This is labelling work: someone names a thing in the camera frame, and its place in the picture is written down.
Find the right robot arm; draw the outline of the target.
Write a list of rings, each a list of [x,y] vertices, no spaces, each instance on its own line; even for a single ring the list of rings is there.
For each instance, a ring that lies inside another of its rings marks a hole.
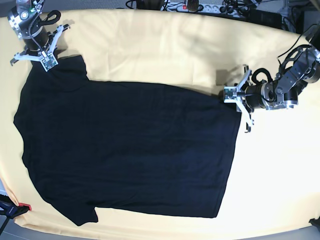
[[[70,26],[59,25],[55,31],[47,31],[46,26],[60,20],[61,12],[52,10],[45,19],[41,19],[44,5],[44,0],[17,0],[16,6],[8,13],[11,28],[25,44],[23,51],[10,60],[11,65],[18,61],[39,62],[46,72],[58,65],[54,52],[62,33]]]

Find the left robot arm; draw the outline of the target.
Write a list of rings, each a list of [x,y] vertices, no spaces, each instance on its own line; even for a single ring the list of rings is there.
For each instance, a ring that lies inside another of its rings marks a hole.
[[[254,121],[256,109],[290,109],[298,105],[298,96],[308,84],[320,79],[320,25],[313,24],[304,32],[307,44],[293,45],[279,63],[275,78],[265,68],[259,68],[236,87],[237,110],[246,116],[246,132]]]

